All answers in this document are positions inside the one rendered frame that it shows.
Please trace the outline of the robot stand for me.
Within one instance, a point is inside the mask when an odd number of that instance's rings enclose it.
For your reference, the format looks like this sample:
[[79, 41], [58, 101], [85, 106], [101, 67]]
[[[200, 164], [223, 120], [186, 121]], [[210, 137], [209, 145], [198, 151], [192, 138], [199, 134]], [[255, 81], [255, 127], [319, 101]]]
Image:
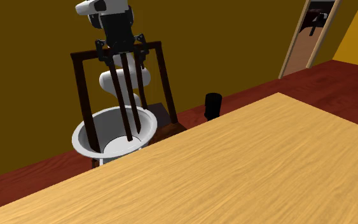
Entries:
[[156, 116], [158, 128], [164, 127], [170, 123], [169, 113], [161, 102], [148, 105], [148, 110]]

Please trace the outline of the dark brown wooden chair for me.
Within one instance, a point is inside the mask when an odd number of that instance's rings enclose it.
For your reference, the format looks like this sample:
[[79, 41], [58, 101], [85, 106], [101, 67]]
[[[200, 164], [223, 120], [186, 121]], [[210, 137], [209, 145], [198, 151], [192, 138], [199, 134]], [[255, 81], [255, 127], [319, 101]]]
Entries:
[[[169, 113], [169, 116], [170, 116], [170, 123], [168, 125], [161, 127], [161, 128], [156, 128], [156, 132], [148, 144], [148, 145], [150, 145], [150, 144], [154, 144], [159, 141], [162, 141], [168, 137], [174, 136], [178, 133], [184, 132], [186, 129], [183, 125], [181, 125], [178, 122], [177, 113], [176, 113], [176, 109], [175, 109], [174, 101], [173, 101], [173, 97], [172, 97], [172, 92], [170, 89], [170, 83], [169, 83], [169, 79], [167, 76], [165, 60], [163, 57], [162, 44], [159, 41], [153, 41], [153, 42], [148, 43], [148, 46], [149, 46], [149, 49], [154, 49], [155, 53], [156, 53], [156, 58], [157, 58], [158, 67], [159, 67], [159, 71], [160, 71], [160, 79], [162, 81], [162, 87], [163, 87], [165, 100], [166, 100], [166, 103], [163, 104], [163, 106], [165, 107], [165, 109], [167, 110], [167, 112]], [[86, 51], [86, 52], [75, 52], [75, 53], [71, 54], [72, 63], [73, 63], [73, 67], [74, 67], [74, 74], [75, 74], [76, 84], [77, 84], [77, 89], [78, 89], [81, 113], [82, 113], [82, 117], [83, 117], [82, 123], [84, 123], [84, 125], [85, 125], [86, 133], [88, 136], [88, 142], [90, 143], [90, 146], [92, 147], [93, 150], [95, 150], [96, 152], [99, 153], [100, 146], [99, 146], [99, 142], [98, 142], [98, 138], [97, 138], [97, 133], [95, 130], [95, 124], [93, 121], [93, 114], [95, 114], [95, 113], [92, 113], [92, 110], [91, 110], [90, 100], [89, 100], [89, 96], [88, 96], [88, 90], [87, 90], [87, 86], [86, 86], [85, 72], [84, 72], [84, 68], [83, 68], [84, 60], [95, 59], [97, 57], [98, 56], [97, 56], [96, 50]], [[143, 84], [143, 85], [140, 84], [138, 88], [133, 89], [133, 93], [135, 93], [136, 95], [138, 95], [141, 98], [141, 106], [140, 107], [142, 109], [148, 110], [149, 104], [146, 101], [146, 96], [145, 96], [145, 92], [144, 92], [145, 86], [146, 86], [146, 84]], [[124, 103], [123, 103], [123, 99], [122, 99], [120, 92], [118, 92], [118, 96], [116, 98], [119, 102], [118, 107], [120, 108], [120, 113], [121, 113], [121, 117], [123, 120], [127, 140], [132, 141], [133, 137], [132, 137], [132, 132], [130, 130], [130, 124], [128, 121], [127, 111], [125, 108], [126, 105], [124, 105]], [[130, 107], [132, 109], [132, 114], [134, 116], [134, 122], [135, 122], [137, 132], [139, 132], [141, 130], [141, 122], [139, 120], [139, 114], [137, 112], [138, 106], [130, 106]], [[93, 167], [98, 167], [98, 166], [102, 165], [100, 162], [96, 161], [93, 158], [91, 158], [91, 160], [92, 160]]]

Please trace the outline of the black cylinder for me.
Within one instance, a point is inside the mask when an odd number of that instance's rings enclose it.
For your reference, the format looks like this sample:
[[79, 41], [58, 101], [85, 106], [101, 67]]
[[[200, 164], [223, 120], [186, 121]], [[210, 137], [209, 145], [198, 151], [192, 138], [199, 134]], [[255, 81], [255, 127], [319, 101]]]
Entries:
[[219, 93], [208, 93], [205, 96], [205, 113], [204, 117], [208, 121], [220, 116], [222, 95]]

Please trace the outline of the white bowl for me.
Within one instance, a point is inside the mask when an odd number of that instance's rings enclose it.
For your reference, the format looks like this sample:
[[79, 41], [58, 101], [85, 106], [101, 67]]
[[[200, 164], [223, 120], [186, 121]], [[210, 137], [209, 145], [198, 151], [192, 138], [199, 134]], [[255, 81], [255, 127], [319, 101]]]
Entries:
[[93, 158], [104, 165], [117, 158], [145, 148], [156, 132], [158, 126], [157, 119], [149, 110], [138, 107], [137, 112], [141, 122], [141, 130], [137, 132], [132, 109], [130, 106], [125, 108], [132, 132], [132, 141], [127, 140], [120, 108], [117, 106], [103, 109], [93, 114], [100, 152], [96, 152], [90, 146], [84, 123], [80, 123], [72, 135], [74, 149], [79, 154]]

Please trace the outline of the doorway with wooden frame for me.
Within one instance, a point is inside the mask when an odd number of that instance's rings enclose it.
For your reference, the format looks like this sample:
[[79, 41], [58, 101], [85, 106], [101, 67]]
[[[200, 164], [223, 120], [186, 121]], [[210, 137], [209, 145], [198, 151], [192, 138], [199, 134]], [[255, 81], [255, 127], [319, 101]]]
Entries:
[[310, 68], [341, 0], [306, 0], [278, 78]]

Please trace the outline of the light wooden table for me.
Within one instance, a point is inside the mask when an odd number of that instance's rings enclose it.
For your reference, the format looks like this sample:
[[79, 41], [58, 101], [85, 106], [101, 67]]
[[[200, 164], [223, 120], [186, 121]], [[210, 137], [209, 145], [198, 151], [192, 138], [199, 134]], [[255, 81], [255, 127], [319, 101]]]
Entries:
[[0, 207], [0, 224], [358, 224], [358, 125], [273, 94]]

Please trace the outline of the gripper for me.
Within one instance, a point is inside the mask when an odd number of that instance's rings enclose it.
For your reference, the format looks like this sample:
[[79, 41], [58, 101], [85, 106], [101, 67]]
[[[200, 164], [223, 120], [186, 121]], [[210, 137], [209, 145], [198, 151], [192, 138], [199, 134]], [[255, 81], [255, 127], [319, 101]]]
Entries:
[[[95, 40], [98, 60], [104, 62], [106, 66], [114, 64], [114, 53], [131, 52], [134, 48], [134, 41], [139, 45], [135, 47], [138, 61], [141, 69], [144, 69], [144, 61], [149, 54], [149, 46], [143, 33], [136, 36], [132, 33], [133, 15], [129, 12], [103, 15], [100, 17], [106, 40]], [[106, 55], [103, 47], [108, 45], [108, 54]]]

